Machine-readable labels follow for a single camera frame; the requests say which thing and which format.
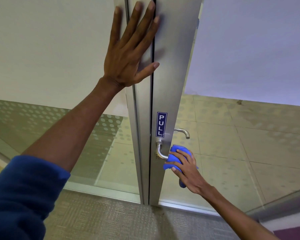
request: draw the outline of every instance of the pull sticker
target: pull sticker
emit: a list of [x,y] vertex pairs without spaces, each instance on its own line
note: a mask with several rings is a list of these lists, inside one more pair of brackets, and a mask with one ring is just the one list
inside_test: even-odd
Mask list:
[[166,129],[167,113],[157,113],[157,130],[156,137],[164,137],[164,131]]

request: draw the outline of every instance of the door handle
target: door handle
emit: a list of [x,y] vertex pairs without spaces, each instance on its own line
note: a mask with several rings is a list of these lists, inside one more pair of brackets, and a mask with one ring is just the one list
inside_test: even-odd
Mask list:
[[[190,139],[190,134],[187,130],[179,128],[179,129],[174,129],[174,131],[182,132],[185,134],[186,139]],[[160,157],[161,159],[167,160],[168,156],[165,156],[161,153],[161,146],[163,145],[162,139],[158,138],[156,141],[156,145],[157,145],[157,150],[156,150],[157,156]]]

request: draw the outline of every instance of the glass door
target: glass door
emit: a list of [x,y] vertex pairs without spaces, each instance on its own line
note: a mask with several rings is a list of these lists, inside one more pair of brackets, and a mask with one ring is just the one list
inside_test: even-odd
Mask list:
[[[124,30],[134,6],[133,0],[132,7],[127,0],[25,1],[0,0],[0,153],[10,159],[91,92],[103,75],[114,7],[124,12]],[[144,64],[151,62],[146,56]],[[147,78],[120,92],[101,115],[65,188],[143,203],[138,137],[146,132],[150,144],[149,114]]]
[[[244,212],[262,210],[300,190],[300,106],[185,93],[192,53],[205,52],[195,43],[201,38],[199,20],[208,18],[206,1],[157,0],[164,23],[155,39],[154,60],[162,65],[153,81],[150,204],[216,214],[199,195],[181,188],[171,170],[163,170],[164,159],[156,153],[160,139],[163,155],[173,144],[190,149],[205,180],[232,204]],[[162,57],[156,56],[160,49]],[[156,131],[161,113],[164,137]]]

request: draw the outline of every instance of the glass panel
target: glass panel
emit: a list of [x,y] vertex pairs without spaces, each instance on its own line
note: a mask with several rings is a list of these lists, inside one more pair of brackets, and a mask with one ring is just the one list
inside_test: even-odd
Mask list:
[[[175,128],[190,139],[175,131],[172,145],[190,149],[205,180],[245,212],[300,190],[300,106],[183,93]],[[171,170],[160,201],[214,211]]]
[[[0,100],[0,139],[22,153],[69,111]],[[69,182],[139,195],[128,117],[101,115]]]

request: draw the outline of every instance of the blue sweater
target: blue sweater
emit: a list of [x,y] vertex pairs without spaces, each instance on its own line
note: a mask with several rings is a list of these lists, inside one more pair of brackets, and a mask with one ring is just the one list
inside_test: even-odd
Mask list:
[[43,239],[70,173],[32,156],[16,156],[0,173],[0,239]]

